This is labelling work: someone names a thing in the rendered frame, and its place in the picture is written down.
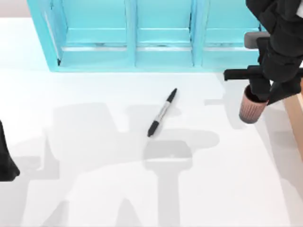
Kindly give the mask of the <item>pink ribbed cup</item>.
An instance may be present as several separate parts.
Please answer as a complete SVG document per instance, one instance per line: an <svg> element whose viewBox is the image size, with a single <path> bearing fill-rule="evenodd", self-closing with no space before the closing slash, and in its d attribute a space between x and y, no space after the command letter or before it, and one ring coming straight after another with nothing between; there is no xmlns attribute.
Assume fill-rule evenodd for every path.
<svg viewBox="0 0 303 227"><path fill-rule="evenodd" d="M253 94L250 85L247 85L244 89L240 104L239 118L246 124L256 123L268 102L268 99L263 100Z"/></svg>

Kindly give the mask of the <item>pale wooden panel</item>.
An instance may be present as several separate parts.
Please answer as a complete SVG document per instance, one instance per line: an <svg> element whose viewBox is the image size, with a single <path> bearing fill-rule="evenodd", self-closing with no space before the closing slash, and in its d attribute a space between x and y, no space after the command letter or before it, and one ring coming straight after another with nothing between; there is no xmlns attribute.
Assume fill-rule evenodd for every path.
<svg viewBox="0 0 303 227"><path fill-rule="evenodd" d="M301 92L284 100L284 106L290 120L293 135L303 160L303 79Z"/></svg>

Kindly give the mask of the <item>pale grey rounded box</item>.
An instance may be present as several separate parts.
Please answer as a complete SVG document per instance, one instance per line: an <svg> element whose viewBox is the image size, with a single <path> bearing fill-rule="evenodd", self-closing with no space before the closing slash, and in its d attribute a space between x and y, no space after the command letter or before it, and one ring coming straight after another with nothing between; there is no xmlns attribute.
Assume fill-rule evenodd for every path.
<svg viewBox="0 0 303 227"><path fill-rule="evenodd" d="M268 32L247 32L244 35L244 46L247 49L257 49L257 39L258 38L268 38L270 34Z"/></svg>

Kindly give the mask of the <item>black and grey marker pen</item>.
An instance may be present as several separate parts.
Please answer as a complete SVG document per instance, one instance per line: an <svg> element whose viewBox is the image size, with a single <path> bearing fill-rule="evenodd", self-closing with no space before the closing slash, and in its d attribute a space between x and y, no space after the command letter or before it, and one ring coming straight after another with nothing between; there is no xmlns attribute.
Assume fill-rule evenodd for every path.
<svg viewBox="0 0 303 227"><path fill-rule="evenodd" d="M173 102L175 95L177 93L177 88L174 88L174 90L170 93L168 98L166 99L163 107L161 108L160 112L157 114L157 116L154 118L151 126L149 127L147 131L147 136L151 137L156 132L160 122L162 121L165 113L167 112L168 108L171 106L171 103Z"/></svg>

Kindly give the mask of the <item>light blue rack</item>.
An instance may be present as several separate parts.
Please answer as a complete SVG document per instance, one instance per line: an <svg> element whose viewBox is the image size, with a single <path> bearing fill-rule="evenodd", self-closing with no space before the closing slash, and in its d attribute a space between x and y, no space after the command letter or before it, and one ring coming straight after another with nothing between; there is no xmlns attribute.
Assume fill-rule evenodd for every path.
<svg viewBox="0 0 303 227"><path fill-rule="evenodd" d="M246 0L27 0L50 71L222 71L257 64Z"/></svg>

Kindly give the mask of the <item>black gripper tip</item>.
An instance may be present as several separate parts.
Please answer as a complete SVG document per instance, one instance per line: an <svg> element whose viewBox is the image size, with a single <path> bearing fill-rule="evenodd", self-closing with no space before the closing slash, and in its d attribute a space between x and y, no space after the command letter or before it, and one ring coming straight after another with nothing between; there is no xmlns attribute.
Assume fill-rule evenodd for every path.
<svg viewBox="0 0 303 227"><path fill-rule="evenodd" d="M0 182L12 182L19 175L20 170L9 153L2 121L0 120Z"/></svg>

